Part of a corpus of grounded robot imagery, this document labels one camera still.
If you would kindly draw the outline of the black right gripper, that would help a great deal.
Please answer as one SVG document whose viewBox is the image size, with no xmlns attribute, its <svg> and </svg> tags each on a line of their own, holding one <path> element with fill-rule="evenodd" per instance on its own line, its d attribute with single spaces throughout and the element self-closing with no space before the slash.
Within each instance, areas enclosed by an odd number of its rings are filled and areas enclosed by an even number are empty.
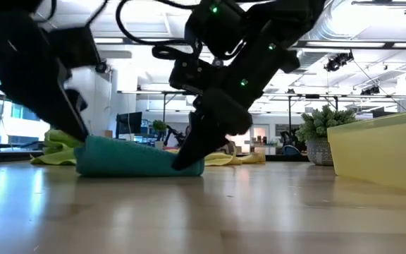
<svg viewBox="0 0 406 254">
<path fill-rule="evenodd" d="M 172 163 L 174 169 L 184 170 L 223 147 L 227 135 L 249 130 L 252 116 L 248 109 L 277 71 L 290 73 L 300 67 L 290 45 L 274 20 L 245 44 L 229 65 L 222 89 L 210 88 L 197 97 L 195 110 L 190 112 L 190 132 Z"/>
</svg>

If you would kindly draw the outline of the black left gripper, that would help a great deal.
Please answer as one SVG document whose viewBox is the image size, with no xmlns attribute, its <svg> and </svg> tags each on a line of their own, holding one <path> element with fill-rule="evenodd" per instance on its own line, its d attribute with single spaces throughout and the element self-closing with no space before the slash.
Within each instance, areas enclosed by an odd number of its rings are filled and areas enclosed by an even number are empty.
<svg viewBox="0 0 406 254">
<path fill-rule="evenodd" d="M 79 141 L 89 135 L 78 111 L 87 102 L 63 84 L 71 70 L 53 53 L 47 34 L 28 17 L 0 17 L 0 90 L 13 102 Z"/>
</svg>

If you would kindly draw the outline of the yellow microfiber towel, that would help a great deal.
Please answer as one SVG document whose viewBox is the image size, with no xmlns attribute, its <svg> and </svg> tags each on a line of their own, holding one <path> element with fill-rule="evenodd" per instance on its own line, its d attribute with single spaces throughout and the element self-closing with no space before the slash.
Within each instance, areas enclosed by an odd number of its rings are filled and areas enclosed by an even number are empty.
<svg viewBox="0 0 406 254">
<path fill-rule="evenodd" d="M 263 153 L 250 153 L 245 156 L 237 157 L 235 155 L 227 155 L 222 152 L 213 152 L 204 158 L 204 163 L 207 167 L 221 167 L 241 164 L 265 164 L 266 155 Z"/>
</svg>

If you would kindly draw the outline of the lime green microfiber towel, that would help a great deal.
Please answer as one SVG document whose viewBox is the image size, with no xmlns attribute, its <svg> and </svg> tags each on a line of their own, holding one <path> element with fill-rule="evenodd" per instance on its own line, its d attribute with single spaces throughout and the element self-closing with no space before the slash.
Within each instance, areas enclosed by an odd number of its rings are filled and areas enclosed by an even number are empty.
<svg viewBox="0 0 406 254">
<path fill-rule="evenodd" d="M 81 147 L 83 142 L 76 140 L 63 131 L 50 129 L 44 134 L 43 144 L 43 155 L 31 156 L 31 164 L 75 166 L 74 149 Z"/>
</svg>

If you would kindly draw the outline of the teal microfiber towel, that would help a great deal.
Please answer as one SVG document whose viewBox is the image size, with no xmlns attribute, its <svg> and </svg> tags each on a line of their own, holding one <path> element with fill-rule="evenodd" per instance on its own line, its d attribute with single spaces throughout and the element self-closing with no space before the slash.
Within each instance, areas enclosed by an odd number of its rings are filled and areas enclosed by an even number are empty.
<svg viewBox="0 0 406 254">
<path fill-rule="evenodd" d="M 202 160 L 184 170 L 175 170 L 175 152 L 160 150 L 132 141 L 88 136 L 73 151 L 76 171 L 87 177 L 179 177 L 200 176 Z"/>
</svg>

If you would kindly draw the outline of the translucent yellow plastic basket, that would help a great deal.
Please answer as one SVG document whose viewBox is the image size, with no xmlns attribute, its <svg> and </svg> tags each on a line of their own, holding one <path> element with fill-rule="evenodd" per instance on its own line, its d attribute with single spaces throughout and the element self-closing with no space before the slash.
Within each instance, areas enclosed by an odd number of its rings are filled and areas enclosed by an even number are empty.
<svg viewBox="0 0 406 254">
<path fill-rule="evenodd" d="M 327 133 L 337 175 L 406 190 L 406 112 Z"/>
</svg>

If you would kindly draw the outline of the leafy plant in white pot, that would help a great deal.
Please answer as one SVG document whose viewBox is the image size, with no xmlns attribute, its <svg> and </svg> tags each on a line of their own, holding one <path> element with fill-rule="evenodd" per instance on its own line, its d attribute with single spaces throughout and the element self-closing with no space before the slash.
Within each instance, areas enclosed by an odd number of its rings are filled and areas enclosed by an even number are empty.
<svg viewBox="0 0 406 254">
<path fill-rule="evenodd" d="M 163 150 L 164 148 L 164 135 L 167 131 L 167 125 L 160 120 L 154 120 L 152 122 L 152 127 L 156 133 L 155 148 Z"/>
</svg>

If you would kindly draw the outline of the black computer monitor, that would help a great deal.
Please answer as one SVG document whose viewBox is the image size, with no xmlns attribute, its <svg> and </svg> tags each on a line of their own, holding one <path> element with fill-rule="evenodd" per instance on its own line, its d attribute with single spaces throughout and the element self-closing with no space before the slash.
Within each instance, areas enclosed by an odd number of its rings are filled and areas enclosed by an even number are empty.
<svg viewBox="0 0 406 254">
<path fill-rule="evenodd" d="M 120 134 L 141 133 L 141 125 L 142 112 L 118 114 L 116 116 L 116 138 L 119 138 Z"/>
</svg>

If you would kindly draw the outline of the green succulent in patterned pot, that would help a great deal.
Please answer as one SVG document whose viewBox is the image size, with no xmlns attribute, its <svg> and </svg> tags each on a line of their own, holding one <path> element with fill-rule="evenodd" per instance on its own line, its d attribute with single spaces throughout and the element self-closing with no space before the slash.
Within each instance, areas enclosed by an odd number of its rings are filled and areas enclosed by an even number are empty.
<svg viewBox="0 0 406 254">
<path fill-rule="evenodd" d="M 353 110 L 333 111 L 328 105 L 311 114 L 302 114 L 303 123 L 295 135 L 307 147 L 307 157 L 317 166 L 333 166 L 331 147 L 328 141 L 328 129 L 356 121 Z"/>
</svg>

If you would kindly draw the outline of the black ceiling spotlight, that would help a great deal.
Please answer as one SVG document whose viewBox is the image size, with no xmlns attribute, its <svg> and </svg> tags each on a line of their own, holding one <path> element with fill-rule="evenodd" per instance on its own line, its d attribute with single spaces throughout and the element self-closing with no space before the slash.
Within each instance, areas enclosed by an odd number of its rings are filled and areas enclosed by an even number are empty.
<svg viewBox="0 0 406 254">
<path fill-rule="evenodd" d="M 349 53 L 340 53 L 336 56 L 332 56 L 328 58 L 328 62 L 324 65 L 324 69 L 327 72 L 335 72 L 338 71 L 341 67 L 345 66 L 348 62 L 354 60 L 354 56 L 352 52 Z"/>
</svg>

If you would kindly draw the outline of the black aluminium table frame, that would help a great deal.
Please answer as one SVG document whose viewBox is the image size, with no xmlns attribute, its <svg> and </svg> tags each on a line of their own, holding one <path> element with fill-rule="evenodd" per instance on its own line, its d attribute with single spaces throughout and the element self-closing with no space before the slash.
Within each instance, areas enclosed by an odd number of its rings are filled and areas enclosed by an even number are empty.
<svg viewBox="0 0 406 254">
<path fill-rule="evenodd" d="M 15 152 L 1 152 L 0 151 L 0 162 L 20 162 L 28 161 L 31 157 L 39 157 L 43 155 L 43 152 L 39 150 L 33 151 L 15 151 Z M 309 162 L 307 156 L 304 155 L 267 155 L 267 162 Z"/>
</svg>

